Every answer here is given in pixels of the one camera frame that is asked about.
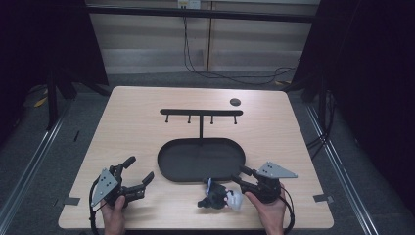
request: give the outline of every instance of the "small round object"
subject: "small round object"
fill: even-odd
[[[233,106],[240,106],[241,105],[241,100],[237,99],[237,98],[232,98],[230,101],[231,105]]]

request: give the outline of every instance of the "human hand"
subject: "human hand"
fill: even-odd
[[[262,203],[253,193],[246,192],[245,195],[256,207],[258,211],[260,222],[265,228],[267,235],[282,235],[284,234],[283,223],[286,205],[282,200],[275,200],[270,204]],[[280,196],[285,199],[285,191],[282,189]]]
[[[125,233],[125,218],[122,213],[125,197],[119,196],[113,207],[106,204],[105,200],[101,201],[101,212],[104,220],[105,235],[123,235]]]

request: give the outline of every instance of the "wooden table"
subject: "wooden table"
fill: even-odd
[[[233,107],[232,98],[242,104]],[[146,197],[125,210],[127,229],[260,229],[257,212],[245,198],[240,211],[200,209],[205,196],[202,183],[175,183],[164,178],[157,155],[168,141],[197,138],[199,119],[171,116],[165,122],[160,109],[242,110],[238,124],[232,117],[216,117],[214,124],[205,118],[204,137],[223,137],[244,149],[246,166],[259,169],[274,162],[298,178],[281,179],[293,197],[295,229],[330,228],[334,221],[326,202],[316,203],[313,195],[323,194],[315,169],[300,133],[287,94],[278,91],[117,87],[108,102],[69,196],[80,198],[78,206],[66,205],[59,219],[63,228],[89,228],[88,194],[101,170],[119,165],[128,157],[137,161],[122,174],[123,186],[141,184],[151,171],[155,178]],[[242,179],[255,183],[253,177]],[[240,190],[233,182],[229,189]],[[285,226],[290,222],[288,210]],[[103,227],[97,213],[97,227]]]

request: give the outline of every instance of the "black oval tray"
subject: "black oval tray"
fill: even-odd
[[[175,139],[164,144],[158,155],[161,174],[174,182],[202,182],[205,178],[229,181],[245,165],[239,144],[227,138]]]

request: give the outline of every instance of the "table top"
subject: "table top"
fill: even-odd
[[[237,98],[239,107],[230,104]],[[281,179],[290,192],[296,214],[295,229],[330,228],[334,220],[327,202],[316,203],[323,194],[314,166],[300,133],[287,94],[279,91],[116,87],[104,110],[88,152],[70,191],[80,198],[77,206],[65,205],[59,219],[62,228],[89,228],[88,194],[92,182],[103,168],[122,164],[130,156],[137,161],[122,173],[122,185],[141,184],[151,171],[154,180],[144,199],[125,209],[127,229],[261,229],[256,209],[245,197],[240,211],[200,209],[205,197],[201,183],[176,183],[161,175],[158,153],[168,141],[199,137],[199,119],[171,116],[168,123],[161,109],[242,110],[234,124],[232,117],[204,120],[204,137],[223,137],[236,141],[246,155],[246,166],[259,169],[270,161],[298,175]],[[256,183],[253,177],[240,175]],[[221,183],[240,190],[234,182]],[[284,224],[290,222],[288,210]],[[97,213],[97,227],[103,227]]]

